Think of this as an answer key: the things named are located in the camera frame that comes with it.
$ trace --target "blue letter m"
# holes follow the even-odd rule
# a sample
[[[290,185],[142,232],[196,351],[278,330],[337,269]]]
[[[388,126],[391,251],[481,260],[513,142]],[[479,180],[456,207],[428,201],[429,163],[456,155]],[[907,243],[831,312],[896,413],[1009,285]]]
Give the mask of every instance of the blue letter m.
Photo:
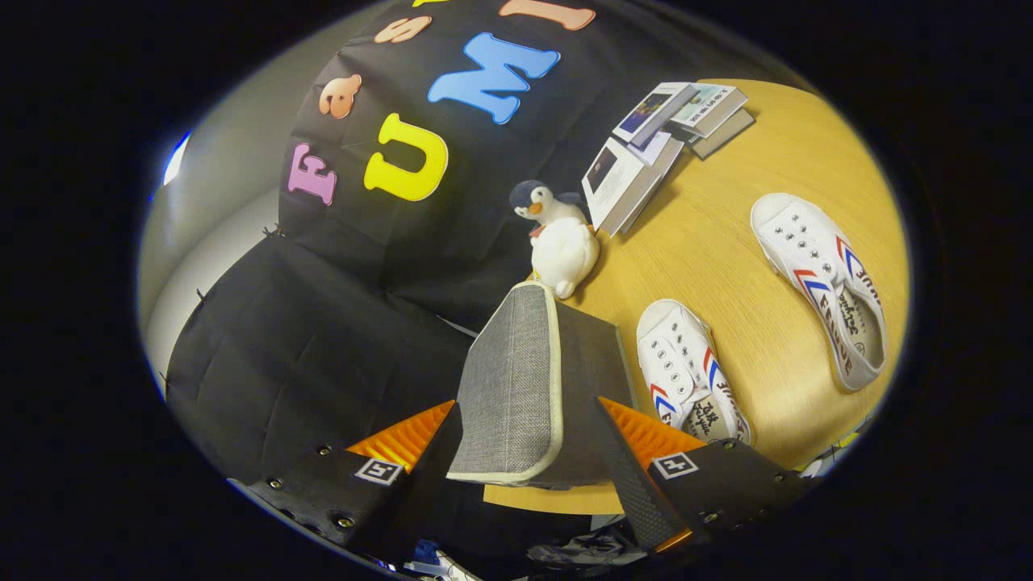
[[[523,70],[530,79],[540,79],[560,60],[556,51],[535,51],[499,40],[489,32],[471,38],[463,52],[480,65],[480,70],[442,74],[431,85],[427,100],[465,102],[491,113],[492,120],[499,125],[509,121],[520,106],[520,99],[512,95],[497,97],[487,91],[527,91],[531,86],[510,67]]]

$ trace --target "orange ridged pad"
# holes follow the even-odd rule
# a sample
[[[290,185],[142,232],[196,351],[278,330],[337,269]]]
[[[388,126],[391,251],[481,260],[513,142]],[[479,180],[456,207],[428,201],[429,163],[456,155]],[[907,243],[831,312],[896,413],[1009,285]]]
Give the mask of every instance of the orange ridged pad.
[[[402,464],[411,473],[455,403],[452,399],[420,411],[351,446],[348,452]]]
[[[634,409],[600,397],[599,401],[606,408],[609,417],[617,424],[628,448],[631,449],[643,470],[649,470],[653,458],[669,456],[678,452],[688,452],[707,446],[702,440],[671,428],[659,420],[635,411]]]

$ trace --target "white wall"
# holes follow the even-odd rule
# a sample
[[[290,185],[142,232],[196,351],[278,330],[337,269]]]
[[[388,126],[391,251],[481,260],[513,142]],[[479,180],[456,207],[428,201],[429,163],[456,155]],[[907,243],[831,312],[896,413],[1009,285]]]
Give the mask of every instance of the white wall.
[[[279,189],[271,189],[224,220],[187,253],[158,295],[143,338],[162,397],[165,384],[158,373],[168,368],[176,339],[200,301],[197,290],[207,295],[233,263],[265,237],[263,227],[275,230],[278,200]]]
[[[382,9],[370,6],[299,38],[230,90],[193,128],[179,175],[155,192],[144,224],[136,282],[142,328],[186,253],[219,222],[279,183],[287,137],[313,80]]]

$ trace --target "black cloth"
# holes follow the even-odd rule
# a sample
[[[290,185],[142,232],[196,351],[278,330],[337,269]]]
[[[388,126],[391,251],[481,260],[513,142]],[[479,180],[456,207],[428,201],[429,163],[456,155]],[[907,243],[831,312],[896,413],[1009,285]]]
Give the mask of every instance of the black cloth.
[[[626,0],[563,2],[590,6],[595,19],[581,30],[531,16],[499,17],[505,2],[411,2],[388,4],[314,80],[298,114],[284,153],[280,223],[288,233],[320,230],[305,244],[340,268],[432,312],[479,331],[509,288],[530,273],[527,233],[534,224],[516,216],[507,196],[519,182],[538,179],[555,193],[581,191],[581,178],[623,117],[656,85],[703,78],[797,81],[757,62],[745,44],[719,39],[708,27],[679,22]],[[403,18],[433,21],[414,38],[376,43],[373,36]],[[469,104],[430,102],[429,88],[445,73],[479,66],[464,45],[481,32],[538,51],[557,51],[560,61],[530,89],[513,94],[520,108],[503,125]],[[318,99],[326,83],[362,77],[351,113],[323,115]],[[422,166],[415,148],[377,135],[384,118],[440,135],[448,166],[437,190],[408,202],[364,186],[374,152],[407,171]],[[304,191],[287,191],[294,146],[337,174],[331,206]],[[364,237],[362,251],[341,245],[341,231]]]
[[[738,40],[649,4],[585,3],[595,20],[567,31],[535,17],[499,17],[503,3],[393,2],[327,55],[287,140],[284,237],[260,242],[218,280],[166,372],[170,409],[226,477],[250,484],[317,446],[351,445],[451,399],[472,339],[438,315],[479,330],[530,272],[533,224],[513,214],[509,190],[526,179],[580,190],[611,130],[657,84],[745,78],[800,86]],[[414,38],[373,42],[389,23],[421,14],[433,22]],[[520,109],[505,125],[465,103],[427,100],[439,75],[477,68],[463,47],[481,32],[562,55],[518,93]],[[352,73],[363,82],[348,117],[320,115],[325,84]],[[443,180],[420,202],[363,185],[377,151],[408,171],[422,165],[418,151],[378,143],[390,113],[447,144]],[[331,206],[287,191],[302,142],[338,176]],[[530,545],[587,528],[587,517],[489,506],[480,491],[449,482],[429,508],[428,530],[451,552],[523,558]]]
[[[280,237],[230,268],[187,320],[167,402],[226,477],[347,447],[451,399],[472,339]]]

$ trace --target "gray fabric box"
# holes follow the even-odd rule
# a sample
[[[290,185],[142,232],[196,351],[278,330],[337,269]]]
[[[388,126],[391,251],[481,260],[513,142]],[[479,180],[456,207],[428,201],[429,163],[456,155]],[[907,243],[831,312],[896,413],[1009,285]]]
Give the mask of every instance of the gray fabric box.
[[[617,327],[538,282],[513,286],[463,367],[448,478],[550,489],[608,480],[588,425],[596,396],[634,406]]]

